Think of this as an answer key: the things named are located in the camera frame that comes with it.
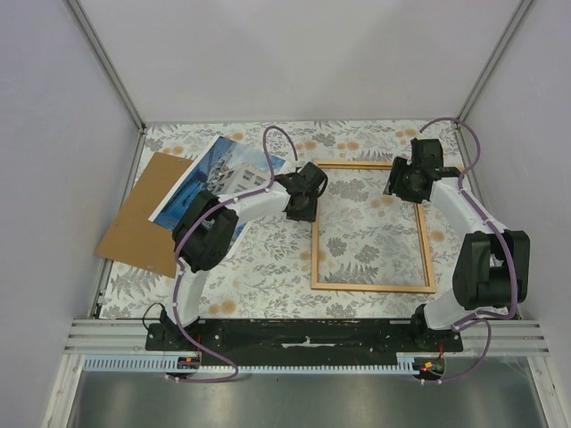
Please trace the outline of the clear glass pane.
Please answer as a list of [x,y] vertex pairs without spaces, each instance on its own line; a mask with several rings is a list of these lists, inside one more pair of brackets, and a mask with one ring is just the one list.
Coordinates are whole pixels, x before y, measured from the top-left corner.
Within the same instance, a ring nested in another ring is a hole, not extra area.
[[423,285],[412,202],[384,195],[390,171],[324,169],[319,198],[321,283]]

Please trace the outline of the building photo print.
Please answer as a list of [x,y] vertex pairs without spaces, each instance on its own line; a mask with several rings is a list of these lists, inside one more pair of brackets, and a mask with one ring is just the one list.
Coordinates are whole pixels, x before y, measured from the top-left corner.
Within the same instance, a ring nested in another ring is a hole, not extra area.
[[238,223],[228,249],[228,256],[236,252],[248,231],[250,222],[268,214],[285,210],[289,194],[278,182],[269,182],[286,160],[270,155],[262,149],[238,143],[223,136],[215,136],[206,149],[169,189],[149,220],[173,231],[194,198],[208,190],[222,202],[239,197]]

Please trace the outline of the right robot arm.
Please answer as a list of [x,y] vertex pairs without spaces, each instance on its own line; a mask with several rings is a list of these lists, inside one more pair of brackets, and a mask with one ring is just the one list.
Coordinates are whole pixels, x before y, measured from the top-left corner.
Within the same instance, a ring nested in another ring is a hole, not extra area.
[[451,290],[419,308],[421,321],[409,328],[415,349],[432,349],[440,330],[516,315],[527,295],[530,238],[494,218],[463,185],[459,169],[445,166],[439,140],[412,139],[410,158],[394,159],[384,193],[404,202],[430,202],[462,241]]

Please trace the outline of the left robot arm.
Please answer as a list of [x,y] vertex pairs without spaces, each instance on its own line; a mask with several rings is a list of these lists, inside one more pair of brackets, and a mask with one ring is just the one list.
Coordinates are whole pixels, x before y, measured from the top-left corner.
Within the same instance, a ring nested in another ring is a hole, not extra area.
[[177,276],[167,307],[172,321],[165,333],[168,343],[177,350],[187,350],[195,343],[192,323],[199,317],[209,272],[228,255],[236,229],[279,213],[288,220],[315,222],[327,182],[327,174],[309,162],[243,192],[216,196],[203,190],[195,196],[172,232]]

